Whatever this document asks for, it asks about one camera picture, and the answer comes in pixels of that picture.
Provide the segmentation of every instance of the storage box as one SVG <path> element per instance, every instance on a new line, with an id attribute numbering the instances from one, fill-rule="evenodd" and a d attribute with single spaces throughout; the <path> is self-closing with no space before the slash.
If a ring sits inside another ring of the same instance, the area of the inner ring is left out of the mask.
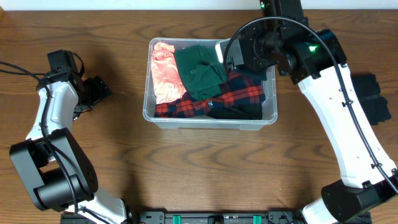
<path id="1" fill-rule="evenodd" d="M 176 50 L 184 49 L 192 45 L 215 46 L 220 40 L 205 39 L 171 39 L 154 38 L 149 44 L 147 78 L 144 96 L 144 109 L 142 114 L 147 121 L 154 122 L 160 128 L 234 128 L 240 130 L 257 131 L 265 125 L 275 123 L 278 112 L 276 104 L 275 68 L 267 70 L 267 81 L 262 82 L 266 100 L 262 104 L 262 120 L 230 120 L 214 119 L 208 116 L 196 116 L 193 118 L 155 118 L 156 97 L 152 72 L 150 70 L 150 56 L 154 51 L 154 45 L 158 42 L 174 45 Z"/>

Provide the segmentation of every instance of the green indicator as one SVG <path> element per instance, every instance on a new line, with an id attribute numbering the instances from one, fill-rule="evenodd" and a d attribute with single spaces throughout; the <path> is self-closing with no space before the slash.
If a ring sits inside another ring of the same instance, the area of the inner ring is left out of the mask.
<path id="1" fill-rule="evenodd" d="M 317 45 L 310 46 L 310 51 L 311 51 L 311 52 L 314 52 L 317 48 L 318 48 Z"/>
<path id="2" fill-rule="evenodd" d="M 253 224 L 261 224 L 261 216 L 259 215 L 253 216 Z"/>
<path id="3" fill-rule="evenodd" d="M 173 224 L 181 224 L 181 216 L 174 215 L 173 216 Z"/>

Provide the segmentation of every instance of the white wall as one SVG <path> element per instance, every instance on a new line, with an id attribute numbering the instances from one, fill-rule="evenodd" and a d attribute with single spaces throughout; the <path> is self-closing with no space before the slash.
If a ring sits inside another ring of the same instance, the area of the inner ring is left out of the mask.
<path id="1" fill-rule="evenodd" d="M 398 0 L 302 0 L 304 9 L 398 9 Z M 0 0 L 5 10 L 259 9 L 259 0 Z"/>

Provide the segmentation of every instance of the black metal base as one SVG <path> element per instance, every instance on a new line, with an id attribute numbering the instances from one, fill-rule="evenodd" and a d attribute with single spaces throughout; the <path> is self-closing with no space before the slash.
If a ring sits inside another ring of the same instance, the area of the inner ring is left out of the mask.
<path id="1" fill-rule="evenodd" d="M 142 224 L 305 224 L 300 213 L 272 210 L 267 213 L 164 213 L 139 214 Z M 63 214 L 61 224 L 94 224 L 81 215 Z M 369 212 L 346 224 L 372 224 Z"/>

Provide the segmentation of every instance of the green light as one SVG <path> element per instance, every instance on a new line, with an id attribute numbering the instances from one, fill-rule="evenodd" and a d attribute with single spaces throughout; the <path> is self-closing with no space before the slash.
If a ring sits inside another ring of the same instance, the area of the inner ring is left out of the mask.
<path id="1" fill-rule="evenodd" d="M 314 52 L 317 48 L 318 48 L 317 45 L 310 46 L 310 51 L 311 51 L 311 52 Z"/>

